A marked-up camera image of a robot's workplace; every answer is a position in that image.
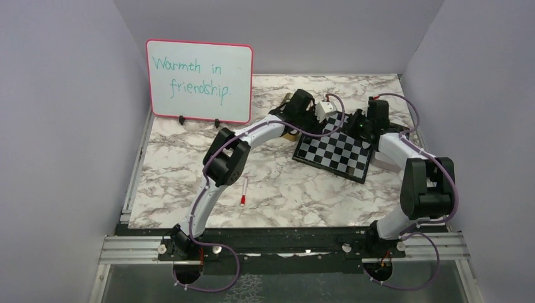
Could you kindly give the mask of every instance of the whiteboard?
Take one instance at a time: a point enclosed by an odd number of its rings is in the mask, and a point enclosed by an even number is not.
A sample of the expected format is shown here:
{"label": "whiteboard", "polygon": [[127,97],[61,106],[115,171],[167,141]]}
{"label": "whiteboard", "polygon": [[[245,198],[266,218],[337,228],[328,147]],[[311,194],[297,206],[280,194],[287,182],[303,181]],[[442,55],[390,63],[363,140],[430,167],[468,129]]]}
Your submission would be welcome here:
{"label": "whiteboard", "polygon": [[156,116],[249,122],[250,46],[149,40],[146,50]]}

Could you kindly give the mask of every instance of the white component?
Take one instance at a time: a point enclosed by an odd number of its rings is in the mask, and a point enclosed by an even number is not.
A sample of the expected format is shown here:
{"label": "white component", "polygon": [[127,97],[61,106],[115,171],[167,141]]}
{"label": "white component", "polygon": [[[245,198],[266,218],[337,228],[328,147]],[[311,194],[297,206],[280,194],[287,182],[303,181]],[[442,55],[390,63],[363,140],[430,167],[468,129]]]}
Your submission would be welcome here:
{"label": "white component", "polygon": [[379,238],[385,240],[398,239],[399,233],[416,221],[417,220],[409,220],[409,217],[403,213],[401,205],[396,205],[396,207],[388,215],[377,221],[377,232],[379,233]]}
{"label": "white component", "polygon": [[391,158],[401,169],[405,169],[408,158],[427,159],[401,141],[398,133],[383,134],[379,138],[379,152]]}
{"label": "white component", "polygon": [[342,245],[342,250],[344,251],[344,253],[350,253],[351,252],[351,245],[349,245],[347,243],[344,243]]}
{"label": "white component", "polygon": [[399,241],[399,242],[396,244],[396,248],[397,248],[398,251],[405,251],[405,249],[406,249],[407,247],[405,246],[405,243]]}
{"label": "white component", "polygon": [[[236,131],[235,134],[236,136],[238,136],[240,134],[247,133],[240,139],[244,142],[247,142],[251,146],[251,150],[253,150],[257,146],[265,143],[266,141],[282,136],[285,129],[285,125],[277,123],[276,121],[281,121],[281,119],[274,115],[267,115],[267,117],[254,123],[253,125]],[[251,131],[252,128],[264,123],[267,124]],[[216,204],[223,191],[228,187],[226,185],[216,187],[216,183],[214,180],[212,180],[212,178],[208,178],[208,181],[209,184],[208,186],[206,186],[206,179],[204,177],[201,178],[199,190],[197,191],[195,199],[193,200],[195,202],[197,201],[197,199],[199,199],[199,202],[197,203],[197,208],[195,209],[195,213],[192,214],[193,226],[191,227],[191,230],[193,237],[195,238],[203,234],[204,229],[206,228],[206,221],[208,220],[208,217],[210,216],[214,205]],[[191,211],[194,202],[191,203],[187,211],[186,217],[179,223],[180,229],[186,235],[189,235],[189,220],[191,217]]]}
{"label": "white component", "polygon": [[219,254],[223,248],[221,246],[212,246],[212,251],[215,254]]}
{"label": "white component", "polygon": [[164,244],[160,244],[160,246],[158,246],[158,254],[165,254],[165,252],[167,251],[167,247],[165,247]]}
{"label": "white component", "polygon": [[[257,148],[258,146],[264,144],[265,142],[279,138],[283,135],[283,131],[285,129],[284,124],[280,123],[273,123],[274,121],[281,121],[281,119],[274,115],[267,115],[262,120],[247,126],[246,128],[239,129],[235,131],[236,136],[247,133],[245,136],[241,137],[242,141],[247,142],[251,146],[251,150]],[[262,126],[260,128],[255,129],[254,131],[250,131],[253,127],[257,126],[258,124],[267,122],[268,125]]]}
{"label": "white component", "polygon": [[378,151],[373,153],[373,158],[370,164],[372,164],[375,167],[390,170],[391,172],[395,172],[395,173],[398,173],[401,171],[401,168],[397,166],[397,164],[392,159],[390,159],[390,157]]}
{"label": "white component", "polygon": [[327,119],[327,117],[336,113],[336,111],[337,111],[337,108],[332,102],[321,101],[318,104],[316,104],[315,114],[316,114],[316,117],[318,118],[318,121],[323,122],[323,120]]}

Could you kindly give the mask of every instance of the whiteboard stand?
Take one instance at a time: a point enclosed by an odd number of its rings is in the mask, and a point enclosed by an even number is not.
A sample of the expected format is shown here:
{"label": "whiteboard stand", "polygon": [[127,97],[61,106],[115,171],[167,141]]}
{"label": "whiteboard stand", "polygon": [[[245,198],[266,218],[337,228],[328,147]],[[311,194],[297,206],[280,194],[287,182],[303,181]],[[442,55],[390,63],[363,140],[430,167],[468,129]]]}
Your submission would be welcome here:
{"label": "whiteboard stand", "polygon": [[[184,125],[184,122],[185,122],[185,117],[184,116],[179,116],[180,125]],[[219,125],[221,125],[221,121],[219,121],[219,119],[216,118],[214,120],[214,125],[216,126],[216,128],[219,128]]]}

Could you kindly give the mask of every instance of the screw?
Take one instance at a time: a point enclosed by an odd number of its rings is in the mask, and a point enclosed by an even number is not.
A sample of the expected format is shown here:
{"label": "screw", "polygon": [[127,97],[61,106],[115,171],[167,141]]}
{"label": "screw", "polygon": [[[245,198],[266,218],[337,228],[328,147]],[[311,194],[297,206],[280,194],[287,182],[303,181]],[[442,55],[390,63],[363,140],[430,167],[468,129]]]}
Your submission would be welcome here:
{"label": "screw", "polygon": [[403,243],[403,242],[398,242],[398,243],[396,244],[396,248],[397,248],[398,251],[405,251],[405,248],[406,248],[405,243]]}
{"label": "screw", "polygon": [[165,254],[167,252],[167,247],[165,247],[165,244],[160,244],[160,246],[158,246],[158,254]]}
{"label": "screw", "polygon": [[342,245],[342,250],[344,251],[344,253],[350,253],[351,252],[351,245],[347,244],[347,243],[344,243]]}

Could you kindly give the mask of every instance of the whiteboard red frame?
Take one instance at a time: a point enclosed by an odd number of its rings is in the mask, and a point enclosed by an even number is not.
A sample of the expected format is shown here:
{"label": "whiteboard red frame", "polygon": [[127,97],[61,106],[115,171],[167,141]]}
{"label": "whiteboard red frame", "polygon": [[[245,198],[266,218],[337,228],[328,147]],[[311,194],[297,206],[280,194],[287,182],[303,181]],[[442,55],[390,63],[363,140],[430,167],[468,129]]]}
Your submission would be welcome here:
{"label": "whiteboard red frame", "polygon": [[[165,118],[178,118],[179,116],[169,116],[169,115],[161,115],[154,111],[154,106],[152,103],[152,85],[151,85],[151,78],[150,78],[150,68],[149,68],[149,52],[147,49],[147,44],[151,41],[161,41],[161,42],[180,42],[180,43],[193,43],[193,44],[208,44],[208,45],[228,45],[228,46],[240,46],[240,47],[248,47],[251,50],[251,78],[250,78],[250,93],[249,93],[249,119],[245,122],[243,121],[228,121],[228,120],[220,120],[221,122],[226,123],[235,123],[235,124],[247,124],[251,120],[251,110],[252,110],[252,64],[254,62],[254,51],[250,45],[247,44],[235,44],[235,43],[219,43],[219,42],[201,42],[201,41],[183,41],[183,40],[165,40],[165,39],[149,39],[147,42],[145,42],[145,54],[147,58],[147,72],[149,74],[149,90],[151,95],[151,110],[152,113],[154,113],[155,116],[158,117],[165,117]],[[185,119],[188,120],[198,120],[198,121],[215,121],[215,119],[207,119],[207,118],[198,118],[198,117],[186,117],[183,116]]]}

